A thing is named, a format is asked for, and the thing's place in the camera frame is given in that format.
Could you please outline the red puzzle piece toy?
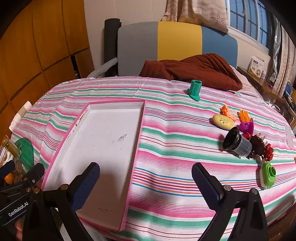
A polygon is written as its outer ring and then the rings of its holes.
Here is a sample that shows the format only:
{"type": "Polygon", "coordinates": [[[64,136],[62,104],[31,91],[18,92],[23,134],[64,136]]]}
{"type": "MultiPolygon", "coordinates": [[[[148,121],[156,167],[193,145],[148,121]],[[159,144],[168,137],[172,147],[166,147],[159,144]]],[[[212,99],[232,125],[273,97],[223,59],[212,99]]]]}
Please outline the red puzzle piece toy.
{"type": "Polygon", "coordinates": [[[273,148],[271,147],[271,144],[265,146],[264,158],[266,161],[271,161],[273,159],[273,148]]]}

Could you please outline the yellow oval soap box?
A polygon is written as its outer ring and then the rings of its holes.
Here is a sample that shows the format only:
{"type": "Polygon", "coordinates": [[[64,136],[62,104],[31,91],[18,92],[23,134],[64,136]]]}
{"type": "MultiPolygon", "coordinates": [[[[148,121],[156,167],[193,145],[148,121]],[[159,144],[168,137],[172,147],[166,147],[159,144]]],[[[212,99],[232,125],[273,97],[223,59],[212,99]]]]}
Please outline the yellow oval soap box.
{"type": "Polygon", "coordinates": [[[212,121],[217,127],[224,130],[231,130],[235,126],[235,123],[231,118],[221,114],[215,114],[212,117],[212,121]]]}

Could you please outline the grey yellow blue headboard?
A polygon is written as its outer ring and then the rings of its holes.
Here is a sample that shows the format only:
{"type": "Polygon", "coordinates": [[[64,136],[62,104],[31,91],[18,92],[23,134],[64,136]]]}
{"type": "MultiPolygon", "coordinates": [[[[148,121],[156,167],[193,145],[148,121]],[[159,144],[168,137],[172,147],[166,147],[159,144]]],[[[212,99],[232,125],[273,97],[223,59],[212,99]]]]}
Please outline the grey yellow blue headboard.
{"type": "Polygon", "coordinates": [[[180,22],[140,22],[118,30],[119,76],[138,76],[147,60],[183,60],[207,53],[237,66],[237,40],[211,28],[180,22]]]}

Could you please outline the wooden wardrobe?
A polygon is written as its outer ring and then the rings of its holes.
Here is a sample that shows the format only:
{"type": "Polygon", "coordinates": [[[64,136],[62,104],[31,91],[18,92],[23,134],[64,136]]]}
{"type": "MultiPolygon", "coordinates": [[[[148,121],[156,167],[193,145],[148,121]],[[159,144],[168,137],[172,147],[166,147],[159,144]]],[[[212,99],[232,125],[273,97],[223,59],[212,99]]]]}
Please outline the wooden wardrobe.
{"type": "Polygon", "coordinates": [[[25,102],[93,70],[83,1],[1,1],[1,135],[25,102]]]}

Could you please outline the dark brown flower toy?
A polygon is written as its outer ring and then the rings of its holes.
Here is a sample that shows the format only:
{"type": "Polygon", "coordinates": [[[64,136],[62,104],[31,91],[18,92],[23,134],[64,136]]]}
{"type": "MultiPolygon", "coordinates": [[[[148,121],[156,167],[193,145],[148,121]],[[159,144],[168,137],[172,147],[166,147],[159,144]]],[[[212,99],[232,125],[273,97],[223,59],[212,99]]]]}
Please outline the dark brown flower toy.
{"type": "Polygon", "coordinates": [[[262,138],[258,137],[257,135],[253,135],[250,138],[250,143],[252,145],[252,148],[249,156],[251,158],[254,156],[259,156],[261,158],[264,158],[264,155],[266,153],[266,147],[262,138]]]}

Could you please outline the black rolled mat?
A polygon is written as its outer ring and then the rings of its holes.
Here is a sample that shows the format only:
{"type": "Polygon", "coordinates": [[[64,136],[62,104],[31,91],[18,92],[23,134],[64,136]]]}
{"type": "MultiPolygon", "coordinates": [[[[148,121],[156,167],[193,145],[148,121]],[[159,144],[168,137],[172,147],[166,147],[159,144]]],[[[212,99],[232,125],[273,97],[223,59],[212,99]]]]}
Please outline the black rolled mat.
{"type": "Polygon", "coordinates": [[[117,39],[120,27],[121,22],[118,18],[104,21],[104,63],[111,65],[105,72],[105,77],[114,77],[118,74],[117,39]]]}

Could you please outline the window with bars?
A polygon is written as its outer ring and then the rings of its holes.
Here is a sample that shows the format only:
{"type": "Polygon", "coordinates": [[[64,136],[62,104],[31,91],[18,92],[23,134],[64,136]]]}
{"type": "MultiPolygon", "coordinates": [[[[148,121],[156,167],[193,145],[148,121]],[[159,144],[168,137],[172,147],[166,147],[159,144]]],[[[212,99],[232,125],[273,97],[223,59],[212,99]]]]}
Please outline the window with bars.
{"type": "Polygon", "coordinates": [[[261,1],[226,0],[228,25],[270,48],[272,37],[271,15],[261,1]]]}

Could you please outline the green white plug device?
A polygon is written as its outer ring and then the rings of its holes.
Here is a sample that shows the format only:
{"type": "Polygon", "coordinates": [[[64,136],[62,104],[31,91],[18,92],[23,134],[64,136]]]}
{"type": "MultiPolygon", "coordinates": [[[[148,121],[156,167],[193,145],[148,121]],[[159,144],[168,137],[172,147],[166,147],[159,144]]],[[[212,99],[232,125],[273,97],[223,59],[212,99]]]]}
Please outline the green white plug device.
{"type": "Polygon", "coordinates": [[[259,170],[259,180],[262,188],[270,188],[275,184],[276,169],[270,162],[264,162],[259,170]]]}

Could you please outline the purple perforated funnel cup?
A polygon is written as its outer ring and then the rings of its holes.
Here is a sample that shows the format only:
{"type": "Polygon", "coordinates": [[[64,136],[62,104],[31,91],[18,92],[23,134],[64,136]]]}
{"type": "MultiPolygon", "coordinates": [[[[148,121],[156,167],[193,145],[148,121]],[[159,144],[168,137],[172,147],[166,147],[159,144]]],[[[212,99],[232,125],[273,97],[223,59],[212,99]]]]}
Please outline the purple perforated funnel cup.
{"type": "Polygon", "coordinates": [[[242,133],[249,133],[252,136],[254,131],[253,119],[250,118],[248,122],[241,122],[239,125],[239,130],[242,133]]]}

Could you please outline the orange perforated block toy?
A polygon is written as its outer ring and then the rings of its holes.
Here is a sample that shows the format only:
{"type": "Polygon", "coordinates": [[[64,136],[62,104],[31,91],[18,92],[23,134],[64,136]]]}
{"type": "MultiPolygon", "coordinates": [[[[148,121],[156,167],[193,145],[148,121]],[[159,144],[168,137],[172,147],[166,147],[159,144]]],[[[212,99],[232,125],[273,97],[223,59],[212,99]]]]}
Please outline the orange perforated block toy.
{"type": "Polygon", "coordinates": [[[230,109],[227,105],[222,106],[221,114],[236,122],[236,117],[230,112],[230,109]]]}

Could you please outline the orange plastic clip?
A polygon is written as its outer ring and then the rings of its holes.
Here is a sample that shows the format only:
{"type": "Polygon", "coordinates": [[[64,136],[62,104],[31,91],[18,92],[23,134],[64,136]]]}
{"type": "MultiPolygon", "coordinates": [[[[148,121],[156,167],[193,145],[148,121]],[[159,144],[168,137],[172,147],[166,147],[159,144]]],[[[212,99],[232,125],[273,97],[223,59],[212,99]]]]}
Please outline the orange plastic clip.
{"type": "Polygon", "coordinates": [[[250,117],[246,110],[242,109],[240,112],[238,112],[238,117],[242,123],[250,122],[250,117]]]}

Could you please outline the teal plastic cup holder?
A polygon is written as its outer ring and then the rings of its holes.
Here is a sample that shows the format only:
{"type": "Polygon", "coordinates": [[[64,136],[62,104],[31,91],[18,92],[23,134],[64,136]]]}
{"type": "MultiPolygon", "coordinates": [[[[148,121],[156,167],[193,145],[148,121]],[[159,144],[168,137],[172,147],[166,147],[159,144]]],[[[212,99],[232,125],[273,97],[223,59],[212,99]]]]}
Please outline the teal plastic cup holder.
{"type": "Polygon", "coordinates": [[[195,101],[200,101],[200,90],[202,82],[200,80],[192,80],[190,88],[188,89],[188,95],[195,101]]]}

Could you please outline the pink white tray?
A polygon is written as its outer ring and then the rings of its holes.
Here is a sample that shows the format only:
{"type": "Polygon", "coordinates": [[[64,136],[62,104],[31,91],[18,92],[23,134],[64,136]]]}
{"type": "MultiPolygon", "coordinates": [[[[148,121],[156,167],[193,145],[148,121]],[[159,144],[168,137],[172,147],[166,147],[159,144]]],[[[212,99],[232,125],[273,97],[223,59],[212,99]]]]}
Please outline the pink white tray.
{"type": "Polygon", "coordinates": [[[100,177],[77,214],[93,226],[123,230],[144,108],[133,99],[88,103],[52,157],[43,189],[68,184],[97,163],[100,177]]]}

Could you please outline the black grey cylinder container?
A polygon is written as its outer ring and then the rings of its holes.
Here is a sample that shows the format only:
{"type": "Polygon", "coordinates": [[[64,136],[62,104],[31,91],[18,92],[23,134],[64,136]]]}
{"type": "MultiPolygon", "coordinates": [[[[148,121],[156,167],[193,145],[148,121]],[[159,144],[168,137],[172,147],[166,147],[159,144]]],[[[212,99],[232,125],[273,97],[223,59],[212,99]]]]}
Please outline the black grey cylinder container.
{"type": "Polygon", "coordinates": [[[223,141],[223,148],[227,151],[233,151],[238,156],[247,157],[252,150],[252,144],[243,137],[238,127],[233,127],[227,133],[223,141]]]}

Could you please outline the red perfume bottle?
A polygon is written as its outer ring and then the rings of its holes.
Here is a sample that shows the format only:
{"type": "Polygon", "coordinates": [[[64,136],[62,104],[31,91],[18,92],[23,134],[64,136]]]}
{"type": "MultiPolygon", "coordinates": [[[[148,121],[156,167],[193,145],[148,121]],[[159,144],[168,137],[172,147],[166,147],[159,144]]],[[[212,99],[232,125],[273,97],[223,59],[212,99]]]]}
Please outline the red perfume bottle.
{"type": "Polygon", "coordinates": [[[249,132],[243,133],[242,136],[245,137],[248,141],[252,138],[252,134],[250,134],[249,132]]]}

